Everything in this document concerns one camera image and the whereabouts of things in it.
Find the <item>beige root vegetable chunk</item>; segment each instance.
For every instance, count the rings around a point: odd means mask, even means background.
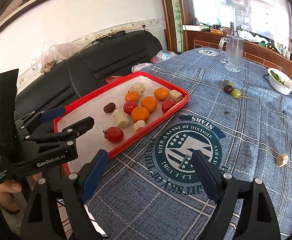
[[[183,95],[176,90],[170,90],[168,97],[174,100],[176,103],[180,102],[183,99]]]
[[[113,114],[112,114],[113,120],[114,120],[114,126],[124,129],[128,127],[129,125],[129,120],[124,113],[123,110],[121,109],[116,109]]]
[[[289,157],[285,153],[279,154],[276,158],[276,164],[279,168],[286,165],[288,161],[289,161]]]
[[[131,86],[128,92],[136,91],[140,96],[145,93],[146,87],[142,83],[135,83]]]
[[[144,122],[144,120],[139,120],[136,123],[134,123],[135,132],[138,132],[139,129],[143,129],[144,127],[146,127],[146,123]]]

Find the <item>green leafy vegetable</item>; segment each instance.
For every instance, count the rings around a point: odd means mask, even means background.
[[[275,80],[277,80],[279,83],[285,85],[285,84],[284,84],[285,82],[282,81],[281,78],[280,78],[280,76],[278,76],[273,70],[271,70],[270,73],[271,73],[271,75],[273,76],[273,78],[274,78]]]

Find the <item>red tray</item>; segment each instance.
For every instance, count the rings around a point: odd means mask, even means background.
[[[142,98],[146,96],[154,96],[154,90],[159,87],[166,87],[169,90],[177,90],[183,95],[184,98],[165,114],[163,114],[161,111],[162,102],[158,102],[156,111],[150,115],[148,125],[138,133],[134,132],[133,121],[129,117],[131,124],[129,127],[123,129],[125,141],[118,145],[112,144],[106,139],[102,138],[102,131],[108,127],[113,126],[111,114],[104,113],[103,107],[109,102],[114,102],[116,104],[116,109],[122,109],[123,104],[125,103],[124,98],[127,90],[131,87],[132,84],[136,82],[141,82],[146,86],[145,93],[137,102],[138,105],[140,105]],[[79,98],[78,100],[65,107],[66,113],[64,116],[54,120],[55,132],[59,132],[64,127],[67,127],[87,116],[91,116],[95,120],[94,127],[76,139],[78,158],[67,164],[64,164],[66,172],[69,173],[79,171],[79,169],[85,163],[91,161],[97,151],[101,148],[108,151],[109,160],[114,158],[116,155],[120,154],[129,146],[151,132],[163,121],[171,117],[174,113],[185,106],[188,101],[189,93],[186,90],[166,80],[141,71],[122,77],[87,94],[82,98]]]

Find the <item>blue plaid tablecloth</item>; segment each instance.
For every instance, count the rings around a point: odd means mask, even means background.
[[[265,67],[243,61],[228,72],[219,56],[187,51],[143,71],[190,93],[183,109],[110,160],[89,211],[110,239],[196,239],[215,203],[194,174],[189,147],[235,178],[265,183],[281,238],[292,233],[292,95],[270,86]],[[226,81],[244,96],[223,91]],[[278,154],[290,161],[278,168]],[[241,210],[238,200],[225,239],[231,239]]]

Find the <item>wooden counter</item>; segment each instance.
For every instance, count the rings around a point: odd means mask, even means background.
[[[225,37],[225,35],[211,32],[184,31],[184,33],[186,36],[185,42],[187,50],[202,47],[218,49],[221,37]],[[245,41],[243,57],[250,61],[261,64],[266,68],[279,69],[287,76],[289,76],[291,73],[291,60],[256,43]]]

